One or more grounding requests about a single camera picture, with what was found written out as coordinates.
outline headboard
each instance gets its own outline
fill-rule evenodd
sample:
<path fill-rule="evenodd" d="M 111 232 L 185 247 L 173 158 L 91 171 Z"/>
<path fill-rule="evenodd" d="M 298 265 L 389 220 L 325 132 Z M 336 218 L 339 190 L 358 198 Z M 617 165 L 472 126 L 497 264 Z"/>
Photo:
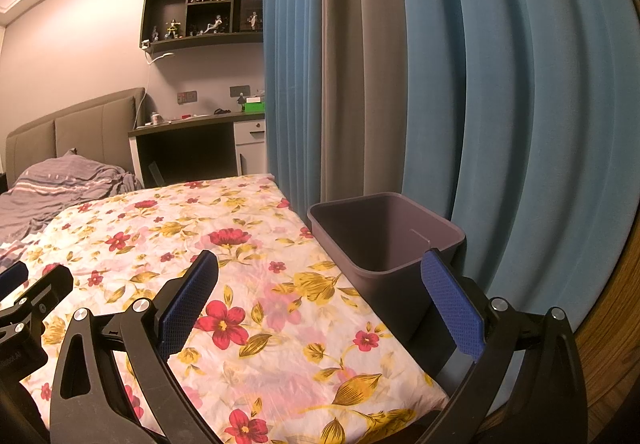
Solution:
<path fill-rule="evenodd" d="M 6 138 L 9 187 L 29 166 L 60 157 L 71 148 L 84 157 L 133 172 L 127 132 L 133 127 L 144 88 L 117 91 L 81 102 L 12 131 Z M 143 122 L 140 112 L 138 125 Z"/>

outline floral bed sheet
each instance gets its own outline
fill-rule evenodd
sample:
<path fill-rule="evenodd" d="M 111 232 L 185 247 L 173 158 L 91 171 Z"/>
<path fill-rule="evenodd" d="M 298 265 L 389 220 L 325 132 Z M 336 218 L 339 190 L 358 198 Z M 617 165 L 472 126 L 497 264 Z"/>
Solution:
<path fill-rule="evenodd" d="M 289 209 L 270 175 L 145 189 L 72 207 L 22 255 L 27 285 L 66 265 L 74 290 L 46 319 L 49 361 L 23 384 L 49 423 L 56 358 L 73 312 L 152 298 L 201 250 L 218 257 L 212 296 L 168 364 L 225 444 L 367 444 L 447 401 Z M 16 291 L 3 303 L 13 304 Z M 142 424 L 159 430 L 126 356 Z"/>

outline gray trash bin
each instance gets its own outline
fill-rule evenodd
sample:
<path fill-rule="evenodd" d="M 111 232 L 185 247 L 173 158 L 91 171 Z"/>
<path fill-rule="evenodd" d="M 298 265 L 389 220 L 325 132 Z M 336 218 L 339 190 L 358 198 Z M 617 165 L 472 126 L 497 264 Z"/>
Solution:
<path fill-rule="evenodd" d="M 465 234 L 398 193 L 312 205 L 312 232 L 393 335 L 406 344 L 431 299 L 420 279 L 424 252 L 449 263 Z"/>

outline metal screw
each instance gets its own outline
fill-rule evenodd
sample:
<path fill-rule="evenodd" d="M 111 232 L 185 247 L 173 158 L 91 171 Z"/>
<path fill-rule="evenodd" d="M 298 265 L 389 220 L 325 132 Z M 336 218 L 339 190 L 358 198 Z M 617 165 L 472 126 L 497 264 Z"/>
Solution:
<path fill-rule="evenodd" d="M 562 310 L 560 307 L 553 307 L 551 309 L 551 317 L 553 319 L 557 319 L 558 321 L 561 321 L 566 317 L 566 314 L 564 313 L 564 310 Z"/>
<path fill-rule="evenodd" d="M 491 308 L 498 312 L 504 312 L 509 308 L 509 304 L 506 299 L 503 298 L 493 298 L 491 300 Z"/>
<path fill-rule="evenodd" d="M 76 321 L 82 321 L 84 318 L 86 318 L 87 314 L 88 314 L 87 309 L 85 308 L 78 309 L 74 313 L 74 319 Z"/>
<path fill-rule="evenodd" d="M 136 312 L 144 312 L 148 308 L 149 308 L 148 299 L 142 298 L 136 301 L 135 303 L 133 303 L 133 310 L 135 310 Z"/>

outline blue gripper pad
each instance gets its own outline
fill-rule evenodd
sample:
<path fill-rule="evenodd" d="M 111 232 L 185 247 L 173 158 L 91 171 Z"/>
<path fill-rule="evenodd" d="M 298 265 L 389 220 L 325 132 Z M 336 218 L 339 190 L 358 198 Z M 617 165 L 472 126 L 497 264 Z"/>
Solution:
<path fill-rule="evenodd" d="M 171 291 L 177 282 L 169 305 L 158 319 L 158 353 L 166 361 L 171 354 L 182 350 L 193 325 L 200 316 L 207 299 L 218 282 L 218 260 L 208 250 L 203 250 L 182 278 L 164 284 Z M 162 289 L 156 298 L 162 296 Z"/>
<path fill-rule="evenodd" d="M 420 274 L 458 349 L 477 362 L 484 351 L 484 321 L 473 303 L 433 250 L 424 253 Z"/>
<path fill-rule="evenodd" d="M 29 279 L 29 270 L 21 261 L 0 273 L 0 301 Z"/>

